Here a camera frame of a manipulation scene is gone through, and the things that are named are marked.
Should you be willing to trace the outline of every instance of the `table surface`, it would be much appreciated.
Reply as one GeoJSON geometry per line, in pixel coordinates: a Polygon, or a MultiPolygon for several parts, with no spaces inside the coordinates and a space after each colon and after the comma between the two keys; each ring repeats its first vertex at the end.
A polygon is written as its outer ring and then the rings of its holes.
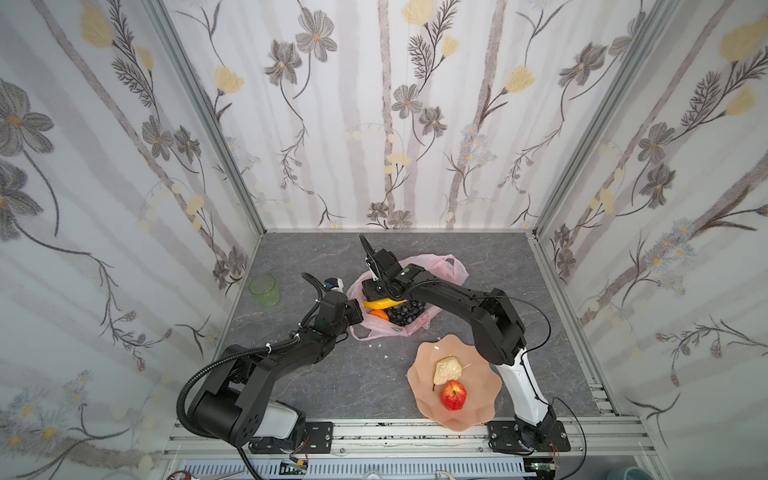
{"type": "MultiPolygon", "coordinates": [[[[541,308],[552,325],[547,344],[532,352],[530,366],[539,387],[551,401],[558,396],[576,415],[597,415],[598,408],[554,308],[528,240],[523,233],[366,233],[374,249],[386,248],[398,259],[420,253],[452,253],[464,263],[468,288],[490,291],[494,287],[509,296],[528,300],[541,308]]],[[[287,337],[312,306],[316,293],[301,272],[320,281],[331,276],[346,288],[364,271],[365,254],[357,233],[268,233],[257,251],[249,279],[271,273],[277,279],[281,299],[275,306],[260,305],[245,290],[237,304],[224,345],[262,346],[287,337]]],[[[513,302],[526,327],[529,346],[547,336],[541,314],[513,302]]],[[[322,418],[421,418],[406,373],[422,342],[435,342],[450,333],[473,345],[469,325],[457,316],[441,312],[428,329],[410,337],[390,336],[358,341],[351,336],[339,343],[322,362],[298,369],[279,379],[272,392],[280,400],[322,418]]],[[[561,415],[567,410],[559,404],[561,415]]],[[[496,399],[496,415],[513,416],[505,388],[496,399]]]]}

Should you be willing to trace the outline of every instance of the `red apple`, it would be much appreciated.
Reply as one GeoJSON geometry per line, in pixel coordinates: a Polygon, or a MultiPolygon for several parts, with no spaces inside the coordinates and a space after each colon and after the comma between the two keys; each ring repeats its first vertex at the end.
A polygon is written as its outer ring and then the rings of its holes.
{"type": "Polygon", "coordinates": [[[451,411],[461,410],[466,400],[467,389],[455,380],[446,383],[442,392],[440,392],[440,401],[444,407],[451,411]]]}

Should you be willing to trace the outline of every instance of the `floral wallpaper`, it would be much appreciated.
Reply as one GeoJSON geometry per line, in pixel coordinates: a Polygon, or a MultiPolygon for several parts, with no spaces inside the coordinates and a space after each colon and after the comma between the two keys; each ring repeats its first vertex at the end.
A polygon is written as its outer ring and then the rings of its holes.
{"type": "Polygon", "coordinates": [[[676,479],[766,468],[767,101],[765,3],[681,2],[540,232],[676,479]]]}
{"type": "Polygon", "coordinates": [[[268,228],[531,228],[652,2],[164,0],[268,228]]]}
{"type": "Polygon", "coordinates": [[[0,462],[146,478],[256,237],[141,4],[0,5],[0,462]]]}

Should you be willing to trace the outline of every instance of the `green glass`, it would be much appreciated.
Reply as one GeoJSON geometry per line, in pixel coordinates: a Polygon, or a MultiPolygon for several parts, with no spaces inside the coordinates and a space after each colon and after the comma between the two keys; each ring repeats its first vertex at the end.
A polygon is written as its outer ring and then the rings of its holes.
{"type": "Polygon", "coordinates": [[[280,288],[277,286],[277,280],[268,273],[252,278],[248,284],[248,290],[264,306],[272,306],[280,301],[280,288]]]}

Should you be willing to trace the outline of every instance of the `pink plastic bag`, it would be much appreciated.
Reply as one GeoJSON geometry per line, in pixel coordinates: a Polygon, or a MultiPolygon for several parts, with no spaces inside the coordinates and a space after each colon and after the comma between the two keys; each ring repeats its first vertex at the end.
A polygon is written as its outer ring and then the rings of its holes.
{"type": "MultiPolygon", "coordinates": [[[[459,262],[453,255],[439,256],[433,255],[431,253],[427,253],[425,255],[417,255],[415,257],[409,257],[405,260],[401,260],[400,266],[404,267],[409,263],[422,266],[432,275],[437,276],[443,280],[447,280],[451,283],[456,283],[458,285],[462,285],[469,276],[467,269],[464,268],[464,265],[459,262]]],[[[373,274],[370,270],[368,270],[363,275],[361,275],[360,278],[358,278],[346,292],[347,297],[350,299],[356,299],[360,304],[360,308],[362,308],[362,323],[360,323],[360,325],[371,330],[368,336],[361,339],[355,334],[355,331],[351,326],[349,328],[349,332],[352,333],[352,336],[357,340],[367,341],[383,336],[411,336],[416,330],[422,327],[428,329],[429,320],[433,319],[435,315],[440,313],[442,310],[442,308],[431,305],[429,308],[424,310],[424,313],[419,315],[419,318],[415,319],[413,323],[406,326],[397,326],[387,322],[384,319],[380,319],[377,316],[369,315],[371,310],[362,306],[362,303],[366,300],[362,294],[362,282],[363,280],[367,280],[372,277],[373,274]]]]}

